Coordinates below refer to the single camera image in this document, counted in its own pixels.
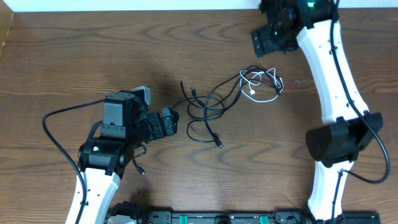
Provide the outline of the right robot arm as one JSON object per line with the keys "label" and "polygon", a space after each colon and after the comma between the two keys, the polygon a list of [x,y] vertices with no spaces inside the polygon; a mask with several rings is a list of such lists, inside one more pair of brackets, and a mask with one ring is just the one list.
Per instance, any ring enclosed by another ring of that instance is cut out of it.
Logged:
{"label": "right robot arm", "polygon": [[320,99],[322,126],[305,141],[315,162],[311,195],[302,223],[379,223],[372,212],[346,212],[341,201],[359,153],[378,141],[383,120],[371,113],[354,82],[338,20],[338,1],[263,0],[267,25],[252,31],[258,57],[301,49]]}

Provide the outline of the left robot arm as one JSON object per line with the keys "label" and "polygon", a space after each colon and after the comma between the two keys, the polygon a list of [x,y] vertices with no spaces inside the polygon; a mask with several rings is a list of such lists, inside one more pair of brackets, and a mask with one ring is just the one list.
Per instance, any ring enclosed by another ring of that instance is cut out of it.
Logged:
{"label": "left robot arm", "polygon": [[177,132],[178,113],[171,108],[149,113],[149,104],[145,86],[106,95],[103,120],[92,126],[78,151],[80,175],[67,223],[104,223],[135,149]]}

